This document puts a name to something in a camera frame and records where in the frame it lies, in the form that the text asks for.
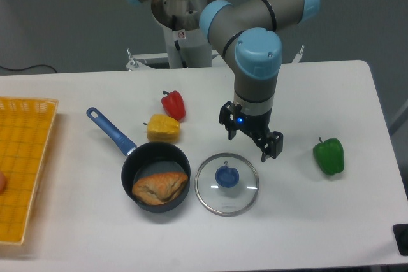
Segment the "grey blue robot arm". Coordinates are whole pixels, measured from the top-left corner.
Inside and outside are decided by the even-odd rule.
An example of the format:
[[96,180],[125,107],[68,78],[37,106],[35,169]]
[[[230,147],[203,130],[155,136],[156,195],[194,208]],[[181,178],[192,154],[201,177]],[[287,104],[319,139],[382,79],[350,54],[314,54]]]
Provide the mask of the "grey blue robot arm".
[[250,137],[262,157],[283,149],[280,132],[269,129],[282,43],[277,31],[315,16],[320,0],[249,0],[234,6],[225,0],[150,1],[162,27],[171,68],[209,66],[216,51],[234,74],[234,99],[220,110],[219,123],[233,138]]

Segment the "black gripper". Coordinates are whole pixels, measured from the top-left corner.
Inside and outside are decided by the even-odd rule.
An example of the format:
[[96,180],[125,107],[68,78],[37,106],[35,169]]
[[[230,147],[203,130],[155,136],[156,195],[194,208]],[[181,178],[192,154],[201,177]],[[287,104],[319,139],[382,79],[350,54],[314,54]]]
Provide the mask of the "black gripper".
[[268,158],[276,159],[283,151],[284,136],[281,132],[269,130],[272,110],[262,115],[248,115],[242,110],[240,104],[234,105],[231,101],[227,101],[220,109],[219,123],[227,130],[228,139],[235,137],[238,128],[260,148],[262,162]]

